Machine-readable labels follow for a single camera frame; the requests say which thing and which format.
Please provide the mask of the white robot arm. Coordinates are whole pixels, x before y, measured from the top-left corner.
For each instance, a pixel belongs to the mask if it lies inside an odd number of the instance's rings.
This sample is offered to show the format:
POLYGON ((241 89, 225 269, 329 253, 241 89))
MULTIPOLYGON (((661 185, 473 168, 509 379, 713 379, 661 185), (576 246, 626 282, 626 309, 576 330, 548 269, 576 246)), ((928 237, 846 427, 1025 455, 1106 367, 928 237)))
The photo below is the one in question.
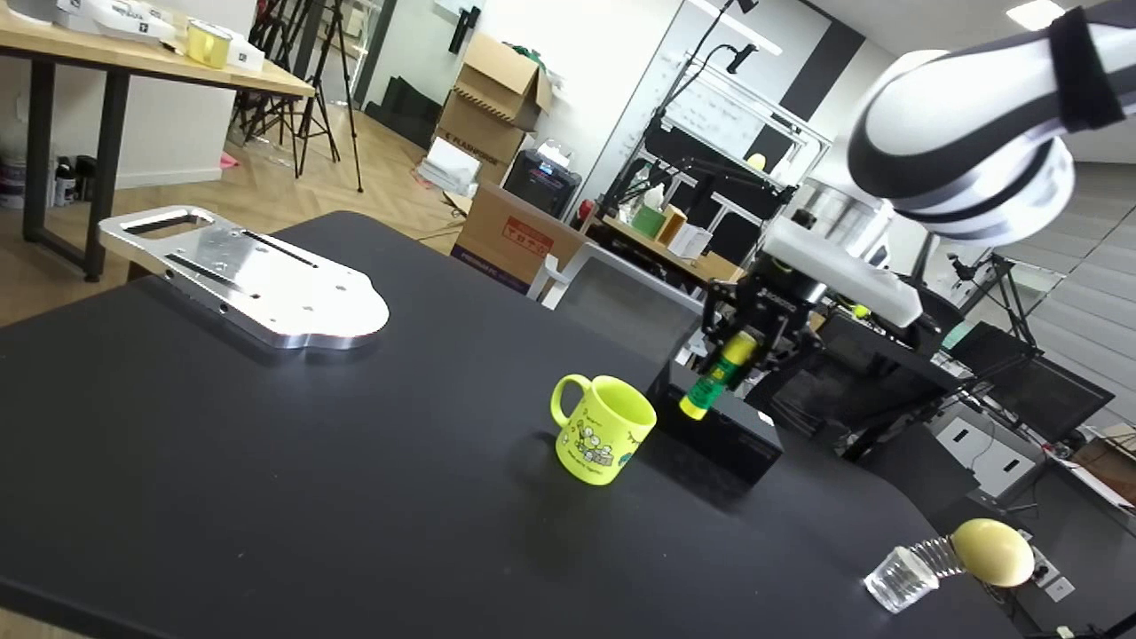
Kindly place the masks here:
POLYGON ((1067 207, 1064 136, 1131 113, 1136 0, 1094 0, 1040 33, 906 52, 860 103, 840 168, 930 233, 1001 249, 1067 207))

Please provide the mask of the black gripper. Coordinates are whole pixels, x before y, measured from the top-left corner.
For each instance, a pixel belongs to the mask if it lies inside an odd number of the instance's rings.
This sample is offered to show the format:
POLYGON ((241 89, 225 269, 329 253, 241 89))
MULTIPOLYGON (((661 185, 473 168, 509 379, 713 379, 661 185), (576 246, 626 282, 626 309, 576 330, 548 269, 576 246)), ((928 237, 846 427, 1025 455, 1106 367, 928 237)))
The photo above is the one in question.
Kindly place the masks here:
POLYGON ((809 345, 809 313, 820 285, 780 258, 751 264, 735 285, 717 287, 717 347, 751 339, 750 368, 776 368, 809 345))

